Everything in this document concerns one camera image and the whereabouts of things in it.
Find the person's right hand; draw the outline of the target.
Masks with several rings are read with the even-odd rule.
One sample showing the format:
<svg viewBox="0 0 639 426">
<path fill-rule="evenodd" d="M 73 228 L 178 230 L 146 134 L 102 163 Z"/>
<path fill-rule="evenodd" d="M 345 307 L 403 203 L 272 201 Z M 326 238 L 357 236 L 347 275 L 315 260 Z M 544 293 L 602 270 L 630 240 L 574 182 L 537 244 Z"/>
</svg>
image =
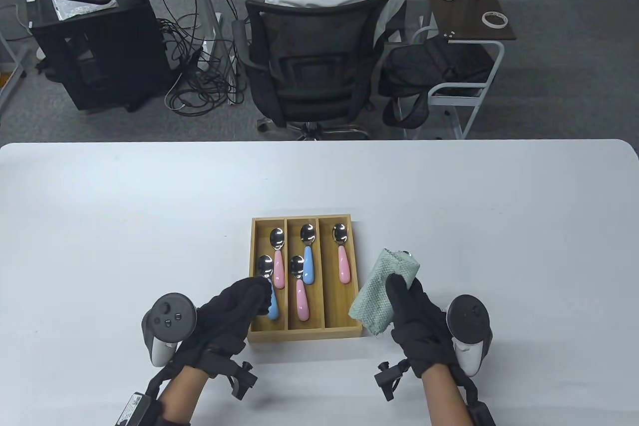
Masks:
<svg viewBox="0 0 639 426">
<path fill-rule="evenodd" d="M 457 364 L 444 311 L 435 305 L 418 279 L 408 286 L 399 274 L 385 282 L 392 307 L 392 338 L 401 346 L 416 377 L 434 365 Z"/>
</svg>

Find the person's left hand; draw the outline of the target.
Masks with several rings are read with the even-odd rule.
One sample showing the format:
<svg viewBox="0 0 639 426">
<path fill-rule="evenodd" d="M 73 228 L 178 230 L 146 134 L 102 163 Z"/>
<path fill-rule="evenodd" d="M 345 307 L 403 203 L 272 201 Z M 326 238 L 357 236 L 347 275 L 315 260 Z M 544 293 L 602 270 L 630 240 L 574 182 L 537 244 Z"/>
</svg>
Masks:
<svg viewBox="0 0 639 426">
<path fill-rule="evenodd" d="M 237 355 L 253 320 L 269 312 L 271 296 L 272 287 L 265 277 L 234 282 L 198 309 L 195 330 L 178 347 L 170 365 L 195 368 L 208 349 L 222 358 Z"/>
</svg>

